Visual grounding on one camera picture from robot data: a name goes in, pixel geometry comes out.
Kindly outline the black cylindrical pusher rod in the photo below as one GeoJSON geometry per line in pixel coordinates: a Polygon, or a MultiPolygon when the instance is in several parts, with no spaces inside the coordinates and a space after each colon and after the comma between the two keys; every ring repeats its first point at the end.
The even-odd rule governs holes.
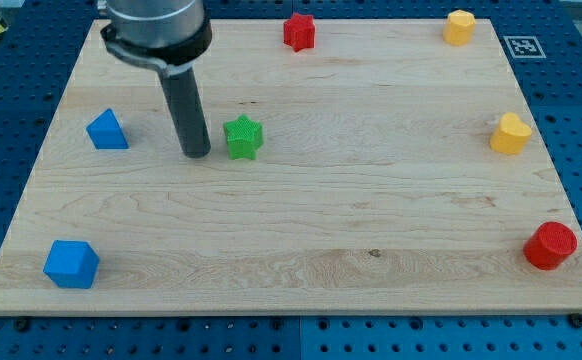
{"type": "Polygon", "coordinates": [[[211,145],[193,69],[159,79],[183,154],[206,156],[211,145]]]}

